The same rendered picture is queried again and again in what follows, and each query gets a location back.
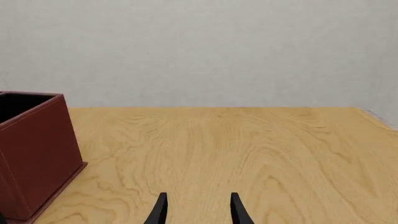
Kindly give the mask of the red-brown desk caddy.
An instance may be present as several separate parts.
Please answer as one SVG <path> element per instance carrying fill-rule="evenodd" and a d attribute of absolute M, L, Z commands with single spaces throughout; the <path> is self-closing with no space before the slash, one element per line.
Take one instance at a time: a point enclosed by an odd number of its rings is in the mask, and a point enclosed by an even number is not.
<path fill-rule="evenodd" d="M 0 224 L 32 224 L 86 165 L 64 95 L 0 91 Z"/>

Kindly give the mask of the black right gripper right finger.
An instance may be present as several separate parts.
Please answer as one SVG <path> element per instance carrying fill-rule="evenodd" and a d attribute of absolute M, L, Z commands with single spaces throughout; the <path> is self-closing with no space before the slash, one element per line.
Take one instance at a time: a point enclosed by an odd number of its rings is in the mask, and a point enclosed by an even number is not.
<path fill-rule="evenodd" d="M 254 224 L 237 192 L 231 193 L 230 211 L 233 224 Z"/>

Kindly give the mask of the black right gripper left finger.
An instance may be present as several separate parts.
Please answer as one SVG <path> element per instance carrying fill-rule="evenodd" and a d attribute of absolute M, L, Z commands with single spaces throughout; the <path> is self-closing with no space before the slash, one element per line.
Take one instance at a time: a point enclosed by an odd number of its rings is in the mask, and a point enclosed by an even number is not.
<path fill-rule="evenodd" d="M 167 219 L 167 210 L 167 193 L 162 192 L 159 194 L 153 209 L 143 224 L 165 224 Z"/>

